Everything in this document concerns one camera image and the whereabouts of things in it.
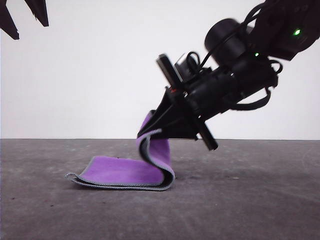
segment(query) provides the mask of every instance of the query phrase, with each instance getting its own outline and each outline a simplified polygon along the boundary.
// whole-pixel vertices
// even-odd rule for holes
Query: fabric
[[[149,112],[141,127],[151,116]],[[136,145],[143,160],[95,156],[82,173],[69,172],[65,177],[91,188],[166,190],[172,185],[175,173],[171,168],[168,139],[152,139],[152,135],[161,131],[153,130],[137,138]]]

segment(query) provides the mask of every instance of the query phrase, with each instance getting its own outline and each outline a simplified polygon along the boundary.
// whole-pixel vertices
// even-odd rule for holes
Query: black strap
[[[266,96],[258,101],[252,102],[252,103],[233,103],[230,102],[227,99],[223,99],[223,103],[224,105],[231,109],[231,110],[237,110],[237,111],[250,111],[250,110],[256,110],[259,108],[264,107],[265,105],[267,105],[267,103],[270,100],[271,97],[271,92],[268,88],[265,88],[266,91]]]

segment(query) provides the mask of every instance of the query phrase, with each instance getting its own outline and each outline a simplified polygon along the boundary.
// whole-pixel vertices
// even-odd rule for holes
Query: wire
[[[188,55],[186,56],[186,64],[188,65],[188,68],[193,72],[193,74],[195,74],[195,73],[197,73],[197,71],[198,71],[198,68],[195,68],[195,66],[191,63],[191,59],[190,59],[190,56],[192,55],[192,54],[194,54],[194,55],[196,55],[196,59],[197,59],[197,66],[199,66],[200,65],[200,56],[199,56],[199,54],[197,53],[197,52],[195,52],[195,51],[191,51],[191,52],[189,52],[188,53]]]
[[[270,64],[279,64],[279,69],[275,72],[276,74],[281,73],[282,70],[284,69],[284,66],[282,65],[282,63],[277,60],[271,59],[271,60],[269,60],[269,63]]]

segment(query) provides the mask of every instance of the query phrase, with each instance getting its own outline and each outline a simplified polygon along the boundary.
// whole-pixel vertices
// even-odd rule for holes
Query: cylindrical motor
[[[217,22],[207,33],[204,45],[208,51],[217,47],[228,34],[235,30],[240,24],[231,18]],[[218,46],[212,53],[213,59],[220,65],[230,66],[234,60],[246,52],[246,45],[239,37],[240,33],[231,36],[225,43]]]

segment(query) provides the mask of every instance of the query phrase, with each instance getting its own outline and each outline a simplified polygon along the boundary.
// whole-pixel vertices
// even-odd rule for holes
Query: folded cloth
[[[142,127],[151,116],[152,112],[149,112]],[[166,190],[172,185],[175,173],[171,168],[168,139],[152,139],[152,135],[161,131],[153,130],[136,139],[143,160],[94,156],[82,173],[69,172],[65,177],[76,184],[91,188]]]

